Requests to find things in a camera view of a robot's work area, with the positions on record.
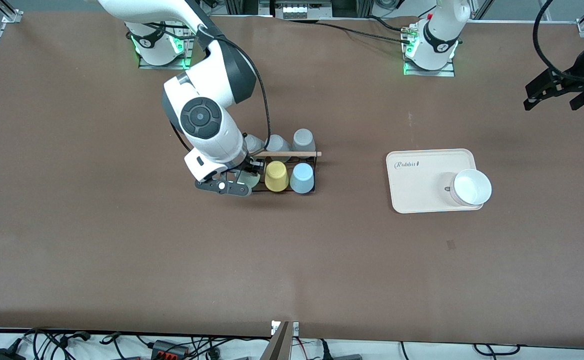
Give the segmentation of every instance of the table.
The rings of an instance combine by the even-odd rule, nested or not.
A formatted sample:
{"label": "table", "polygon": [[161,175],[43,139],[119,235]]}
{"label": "table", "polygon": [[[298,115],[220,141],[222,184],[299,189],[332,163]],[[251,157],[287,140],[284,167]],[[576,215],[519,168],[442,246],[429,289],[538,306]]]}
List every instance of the table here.
{"label": "table", "polygon": [[[197,191],[161,109],[175,72],[137,70],[105,13],[27,13],[0,44],[0,326],[584,346],[584,108],[523,111],[532,25],[468,24],[457,76],[431,78],[395,43],[214,20],[273,132],[314,132],[317,192]],[[541,32],[560,68],[584,49],[574,25]],[[258,87],[230,113],[264,136]],[[431,148],[474,153],[481,210],[394,212],[386,154]]]}

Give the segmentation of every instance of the cup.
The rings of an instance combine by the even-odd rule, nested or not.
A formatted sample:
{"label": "cup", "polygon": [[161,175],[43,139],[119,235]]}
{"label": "cup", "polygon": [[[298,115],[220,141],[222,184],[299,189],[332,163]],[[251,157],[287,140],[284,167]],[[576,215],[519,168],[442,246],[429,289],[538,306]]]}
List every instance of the cup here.
{"label": "cup", "polygon": [[484,173],[468,168],[456,174],[450,186],[450,195],[466,207],[482,205],[491,196],[491,183]]}
{"label": "cup", "polygon": [[265,145],[265,142],[263,142],[258,137],[249,134],[248,136],[245,137],[245,144],[247,144],[248,146],[248,153],[253,153],[255,151],[261,150],[263,148],[263,145]]}
{"label": "cup", "polygon": [[265,186],[273,192],[282,192],[289,184],[287,168],[280,161],[272,161],[265,168]]}
{"label": "cup", "polygon": [[316,144],[314,143],[314,135],[308,129],[299,129],[294,133],[294,142],[292,142],[292,150],[294,151],[316,151]]}
{"label": "cup", "polygon": [[[269,137],[269,144],[267,144],[267,151],[291,151],[292,147],[290,143],[285,141],[280,135],[272,135]],[[272,160],[277,162],[286,162],[289,160],[289,156],[276,156],[272,157]]]}
{"label": "cup", "polygon": [[292,190],[307,194],[314,188],[314,169],[307,162],[301,162],[294,167],[290,177]]}
{"label": "cup", "polygon": [[247,171],[241,171],[241,174],[239,175],[239,178],[236,179],[236,182],[239,184],[245,184],[252,189],[253,187],[257,186],[259,180],[259,173],[254,174]]}

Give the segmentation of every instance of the cup rack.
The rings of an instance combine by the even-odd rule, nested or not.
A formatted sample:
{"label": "cup rack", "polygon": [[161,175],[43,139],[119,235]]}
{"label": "cup rack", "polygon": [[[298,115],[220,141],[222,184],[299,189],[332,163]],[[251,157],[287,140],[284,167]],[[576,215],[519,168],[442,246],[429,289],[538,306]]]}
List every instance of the cup rack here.
{"label": "cup rack", "polygon": [[[271,192],[265,186],[265,169],[267,168],[267,164],[271,162],[271,158],[280,158],[280,157],[290,157],[290,159],[286,162],[285,167],[287,168],[288,176],[292,176],[292,170],[294,170],[294,166],[299,163],[308,163],[312,167],[314,171],[314,187],[310,190],[310,193],[316,191],[316,165],[318,162],[319,157],[322,156],[321,151],[263,151],[253,155],[252,157],[255,160],[264,160],[265,166],[263,170],[260,172],[260,180],[256,186],[252,188],[252,192]],[[294,190],[288,185],[287,188],[283,191],[279,192],[294,192]]]}

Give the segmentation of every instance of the yellow cup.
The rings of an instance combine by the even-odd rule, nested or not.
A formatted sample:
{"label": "yellow cup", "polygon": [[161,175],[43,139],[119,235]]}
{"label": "yellow cup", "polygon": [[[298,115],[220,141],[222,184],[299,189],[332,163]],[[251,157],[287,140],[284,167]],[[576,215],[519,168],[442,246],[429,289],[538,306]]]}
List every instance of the yellow cup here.
{"label": "yellow cup", "polygon": [[265,169],[265,186],[273,192],[282,192],[290,182],[287,168],[280,161],[272,161]]}

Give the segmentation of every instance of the tray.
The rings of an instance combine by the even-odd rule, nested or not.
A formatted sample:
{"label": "tray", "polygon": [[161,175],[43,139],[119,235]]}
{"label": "tray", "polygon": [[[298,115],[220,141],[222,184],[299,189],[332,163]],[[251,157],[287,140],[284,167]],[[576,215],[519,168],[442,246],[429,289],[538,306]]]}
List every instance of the tray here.
{"label": "tray", "polygon": [[464,148],[394,151],[386,157],[392,206],[401,214],[467,212],[482,205],[460,205],[449,187],[461,170],[476,169],[474,156]]}

